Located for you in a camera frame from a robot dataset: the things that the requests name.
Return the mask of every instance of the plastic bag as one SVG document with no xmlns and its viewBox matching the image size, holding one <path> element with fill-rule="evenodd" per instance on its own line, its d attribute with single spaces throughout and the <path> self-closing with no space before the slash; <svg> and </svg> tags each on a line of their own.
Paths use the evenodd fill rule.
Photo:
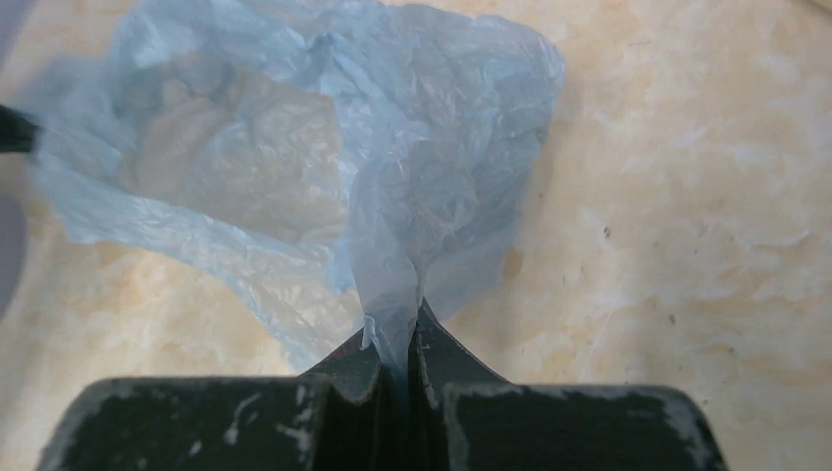
<svg viewBox="0 0 832 471">
<path fill-rule="evenodd" d="M 562 79 L 497 17 L 151 0 L 18 106 L 71 239 L 216 275 L 298 370 L 362 324 L 400 368 L 423 295 L 443 318 L 499 283 Z"/>
</svg>

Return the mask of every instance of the countertop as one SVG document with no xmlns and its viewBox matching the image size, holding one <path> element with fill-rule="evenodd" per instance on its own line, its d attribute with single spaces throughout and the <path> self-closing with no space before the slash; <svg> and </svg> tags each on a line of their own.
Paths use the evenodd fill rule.
<svg viewBox="0 0 832 471">
<path fill-rule="evenodd" d="M 101 54 L 130 0 L 40 0 L 0 75 Z M 524 383 L 663 384 L 734 470 L 832 460 L 832 15 L 803 0 L 435 0 L 562 50 L 567 78 L 503 285 L 447 322 Z M 31 469 L 88 383 L 291 374 L 218 280 L 69 243 L 24 204 L 26 269 L 0 322 L 0 469 Z"/>
</svg>

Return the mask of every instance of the brown stain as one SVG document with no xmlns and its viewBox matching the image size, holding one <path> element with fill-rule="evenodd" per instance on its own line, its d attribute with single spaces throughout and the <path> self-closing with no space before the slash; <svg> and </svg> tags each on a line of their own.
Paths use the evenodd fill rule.
<svg viewBox="0 0 832 471">
<path fill-rule="evenodd" d="M 506 283 L 513 282 L 523 268 L 523 252 L 514 247 L 508 249 L 502 263 L 502 278 Z"/>
</svg>

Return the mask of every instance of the marble tile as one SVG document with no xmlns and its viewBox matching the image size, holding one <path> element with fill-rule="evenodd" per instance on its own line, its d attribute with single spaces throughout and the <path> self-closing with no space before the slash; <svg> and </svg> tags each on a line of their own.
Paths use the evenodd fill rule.
<svg viewBox="0 0 832 471">
<path fill-rule="evenodd" d="M 102 53 L 130 0 L 41 0 L 0 75 Z M 529 383 L 664 384 L 736 470 L 832 459 L 832 15 L 803 0 L 435 0 L 530 25 L 567 80 L 505 283 L 447 325 Z M 23 160 L 26 271 L 0 322 L 0 468 L 118 375 L 291 373 L 220 282 L 66 241 Z"/>
</svg>

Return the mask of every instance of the table surface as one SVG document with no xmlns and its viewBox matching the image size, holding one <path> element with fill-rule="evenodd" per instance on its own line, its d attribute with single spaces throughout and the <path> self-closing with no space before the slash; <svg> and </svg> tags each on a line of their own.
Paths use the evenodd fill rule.
<svg viewBox="0 0 832 471">
<path fill-rule="evenodd" d="M 131 0 L 40 0 L 7 98 L 101 54 Z M 735 470 L 832 459 L 832 15 L 803 0 L 436 0 L 534 27 L 567 59 L 503 285 L 447 322 L 525 383 L 690 394 Z M 124 375 L 290 374 L 234 295 L 163 255 L 69 243 L 26 180 L 29 249 L 0 322 L 0 469 L 31 469 L 69 401 Z"/>
</svg>

